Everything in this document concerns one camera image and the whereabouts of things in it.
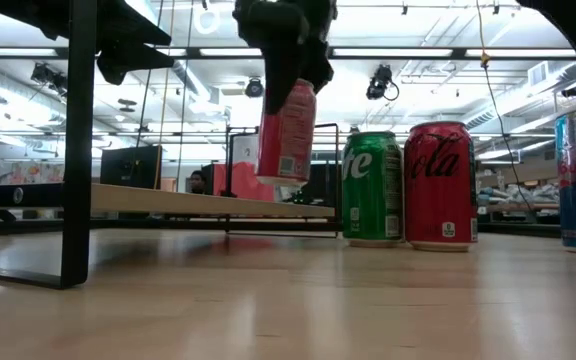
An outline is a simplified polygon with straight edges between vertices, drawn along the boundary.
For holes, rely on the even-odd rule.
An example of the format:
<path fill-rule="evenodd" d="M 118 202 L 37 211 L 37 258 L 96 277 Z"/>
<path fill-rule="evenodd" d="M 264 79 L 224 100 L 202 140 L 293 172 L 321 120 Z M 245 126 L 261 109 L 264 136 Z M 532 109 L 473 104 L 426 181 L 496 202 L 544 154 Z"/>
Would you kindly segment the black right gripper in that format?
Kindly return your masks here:
<path fill-rule="evenodd" d="M 235 0 L 238 36 L 262 49 L 265 115 L 281 110 L 299 79 L 313 83 L 315 93 L 332 80 L 327 37 L 337 15 L 337 0 Z"/>

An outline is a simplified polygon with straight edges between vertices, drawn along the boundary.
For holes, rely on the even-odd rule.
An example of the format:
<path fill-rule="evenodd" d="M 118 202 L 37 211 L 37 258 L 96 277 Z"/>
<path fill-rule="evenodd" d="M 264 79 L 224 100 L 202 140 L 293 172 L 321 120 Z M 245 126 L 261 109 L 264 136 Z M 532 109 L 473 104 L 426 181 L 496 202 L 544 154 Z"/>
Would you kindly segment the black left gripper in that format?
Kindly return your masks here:
<path fill-rule="evenodd" d="M 0 0 L 0 15 L 38 28 L 45 37 L 69 37 L 69 0 Z M 121 85 L 136 70 L 170 68 L 174 59 L 152 48 L 171 37 L 125 0 L 97 0 L 96 49 L 105 81 Z"/>

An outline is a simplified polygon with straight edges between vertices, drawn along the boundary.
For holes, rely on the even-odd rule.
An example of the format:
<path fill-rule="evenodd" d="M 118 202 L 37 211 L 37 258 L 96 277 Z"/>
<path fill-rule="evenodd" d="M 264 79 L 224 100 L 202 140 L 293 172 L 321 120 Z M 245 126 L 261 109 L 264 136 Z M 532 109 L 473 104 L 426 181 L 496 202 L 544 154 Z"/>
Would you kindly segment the orange-red Fanta can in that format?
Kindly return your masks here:
<path fill-rule="evenodd" d="M 309 181 L 317 100 L 313 85 L 298 79 L 276 115 L 265 115 L 259 133 L 257 180 L 302 186 Z"/>

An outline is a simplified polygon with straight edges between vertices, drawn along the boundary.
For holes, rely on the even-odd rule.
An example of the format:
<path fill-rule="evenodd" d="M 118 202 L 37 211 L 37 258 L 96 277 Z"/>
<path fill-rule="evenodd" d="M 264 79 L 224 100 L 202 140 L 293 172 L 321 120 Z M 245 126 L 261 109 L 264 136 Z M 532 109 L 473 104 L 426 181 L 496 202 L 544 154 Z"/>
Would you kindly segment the wooden shelf with black frame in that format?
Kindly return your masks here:
<path fill-rule="evenodd" d="M 61 268 L 57 275 L 0 268 L 0 281 L 54 289 L 83 284 L 88 277 L 90 215 L 93 211 L 196 213 L 329 218 L 326 207 L 265 203 L 94 184 L 91 181 L 94 72 L 102 50 L 96 49 L 97 0 L 69 0 L 69 50 L 65 174 L 56 184 L 1 185 L 0 208 L 46 208 L 64 212 Z"/>

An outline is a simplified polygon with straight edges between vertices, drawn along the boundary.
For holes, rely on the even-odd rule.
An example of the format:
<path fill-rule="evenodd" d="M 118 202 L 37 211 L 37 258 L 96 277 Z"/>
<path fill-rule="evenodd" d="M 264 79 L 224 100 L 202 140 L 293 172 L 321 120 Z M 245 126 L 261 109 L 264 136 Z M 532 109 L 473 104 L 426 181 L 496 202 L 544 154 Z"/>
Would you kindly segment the green Sprite can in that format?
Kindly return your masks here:
<path fill-rule="evenodd" d="M 347 138 L 342 164 L 343 236 L 356 247 L 403 242 L 402 152 L 392 132 Z"/>

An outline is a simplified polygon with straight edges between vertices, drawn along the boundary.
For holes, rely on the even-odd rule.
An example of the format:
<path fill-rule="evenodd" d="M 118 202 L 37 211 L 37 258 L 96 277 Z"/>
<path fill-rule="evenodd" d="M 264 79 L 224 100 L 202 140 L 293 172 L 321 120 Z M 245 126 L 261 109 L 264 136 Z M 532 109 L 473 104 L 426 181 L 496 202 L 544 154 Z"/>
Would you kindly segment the red Coca-Cola can black lettering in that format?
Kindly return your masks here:
<path fill-rule="evenodd" d="M 417 250 L 467 252 L 477 243 L 476 162 L 461 122 L 414 126 L 404 146 L 405 239 Z"/>

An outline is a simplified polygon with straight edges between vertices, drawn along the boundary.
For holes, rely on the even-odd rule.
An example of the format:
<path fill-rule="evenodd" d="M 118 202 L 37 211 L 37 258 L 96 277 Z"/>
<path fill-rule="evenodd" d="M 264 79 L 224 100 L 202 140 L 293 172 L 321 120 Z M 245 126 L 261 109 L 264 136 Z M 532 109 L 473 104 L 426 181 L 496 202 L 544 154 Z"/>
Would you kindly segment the overhead light bar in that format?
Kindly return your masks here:
<path fill-rule="evenodd" d="M 175 59 L 260 59 L 261 51 L 247 47 L 170 47 L 157 51 Z M 331 60 L 389 59 L 389 60 L 457 60 L 474 61 L 482 53 L 491 59 L 502 61 L 576 61 L 572 48 L 526 48 L 526 47 L 331 47 Z M 0 58 L 14 59 L 66 59 L 67 47 L 0 47 Z"/>

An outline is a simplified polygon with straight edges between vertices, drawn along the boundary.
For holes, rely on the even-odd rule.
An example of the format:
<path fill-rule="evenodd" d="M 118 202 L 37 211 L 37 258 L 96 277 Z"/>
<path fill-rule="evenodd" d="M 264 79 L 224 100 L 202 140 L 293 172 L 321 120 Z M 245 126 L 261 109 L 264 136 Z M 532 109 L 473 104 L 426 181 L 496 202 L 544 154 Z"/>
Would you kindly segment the black cabinet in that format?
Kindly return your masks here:
<path fill-rule="evenodd" d="M 335 207 L 337 204 L 339 166 L 333 163 L 311 166 L 308 192 L 319 205 Z"/>

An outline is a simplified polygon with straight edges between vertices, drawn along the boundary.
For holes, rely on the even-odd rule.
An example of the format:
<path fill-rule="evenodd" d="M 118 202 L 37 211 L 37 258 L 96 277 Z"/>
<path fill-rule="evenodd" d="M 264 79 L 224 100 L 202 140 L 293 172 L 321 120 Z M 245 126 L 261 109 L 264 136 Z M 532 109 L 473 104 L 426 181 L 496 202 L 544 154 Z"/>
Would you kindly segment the black monitor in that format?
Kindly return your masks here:
<path fill-rule="evenodd" d="M 104 150 L 100 183 L 158 190 L 161 186 L 161 146 Z"/>

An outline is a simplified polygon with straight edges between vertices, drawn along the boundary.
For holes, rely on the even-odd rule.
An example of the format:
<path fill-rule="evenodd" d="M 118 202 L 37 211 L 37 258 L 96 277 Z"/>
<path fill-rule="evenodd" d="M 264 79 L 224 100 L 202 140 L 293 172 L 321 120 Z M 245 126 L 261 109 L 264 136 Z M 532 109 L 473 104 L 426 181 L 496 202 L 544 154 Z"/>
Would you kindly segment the red panel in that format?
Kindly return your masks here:
<path fill-rule="evenodd" d="M 227 168 L 225 164 L 214 164 L 212 167 L 212 194 L 226 194 Z M 274 187 L 257 180 L 255 166 L 248 162 L 234 163 L 232 167 L 231 193 L 241 199 L 274 202 Z"/>

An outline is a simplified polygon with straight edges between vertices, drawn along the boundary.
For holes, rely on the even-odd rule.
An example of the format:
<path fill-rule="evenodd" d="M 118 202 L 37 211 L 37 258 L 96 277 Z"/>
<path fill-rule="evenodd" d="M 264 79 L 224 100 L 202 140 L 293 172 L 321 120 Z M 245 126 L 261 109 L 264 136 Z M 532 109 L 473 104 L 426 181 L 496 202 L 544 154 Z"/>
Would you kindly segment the flower print poster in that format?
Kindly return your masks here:
<path fill-rule="evenodd" d="M 64 170 L 63 163 L 0 160 L 0 185 L 58 183 Z"/>

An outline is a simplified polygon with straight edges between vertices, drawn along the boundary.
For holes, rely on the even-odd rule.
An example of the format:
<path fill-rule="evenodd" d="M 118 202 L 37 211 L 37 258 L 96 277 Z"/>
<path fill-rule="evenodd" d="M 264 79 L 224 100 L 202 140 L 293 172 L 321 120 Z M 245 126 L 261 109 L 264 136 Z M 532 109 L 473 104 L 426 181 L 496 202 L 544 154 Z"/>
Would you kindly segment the white air vent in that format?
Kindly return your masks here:
<path fill-rule="evenodd" d="M 527 71 L 528 82 L 531 87 L 546 81 L 549 76 L 549 62 L 542 61 Z"/>

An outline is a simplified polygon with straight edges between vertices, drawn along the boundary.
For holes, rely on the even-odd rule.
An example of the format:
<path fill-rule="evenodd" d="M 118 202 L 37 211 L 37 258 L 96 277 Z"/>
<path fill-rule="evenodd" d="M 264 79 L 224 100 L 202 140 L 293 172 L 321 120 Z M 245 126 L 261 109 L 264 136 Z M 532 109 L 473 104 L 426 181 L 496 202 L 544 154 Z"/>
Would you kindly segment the cluttered wooden workbench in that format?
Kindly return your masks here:
<path fill-rule="evenodd" d="M 559 186 L 554 179 L 511 180 L 515 178 L 501 171 L 476 174 L 480 222 L 559 224 Z"/>

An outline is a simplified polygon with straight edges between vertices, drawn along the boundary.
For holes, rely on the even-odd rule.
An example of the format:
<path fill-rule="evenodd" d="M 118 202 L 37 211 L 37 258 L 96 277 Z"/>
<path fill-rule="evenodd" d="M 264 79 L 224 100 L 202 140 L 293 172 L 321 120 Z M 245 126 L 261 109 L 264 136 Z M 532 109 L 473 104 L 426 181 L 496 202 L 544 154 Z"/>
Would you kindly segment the blue Red Bull can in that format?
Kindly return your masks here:
<path fill-rule="evenodd" d="M 562 244 L 576 253 L 576 111 L 555 120 L 555 152 Z"/>

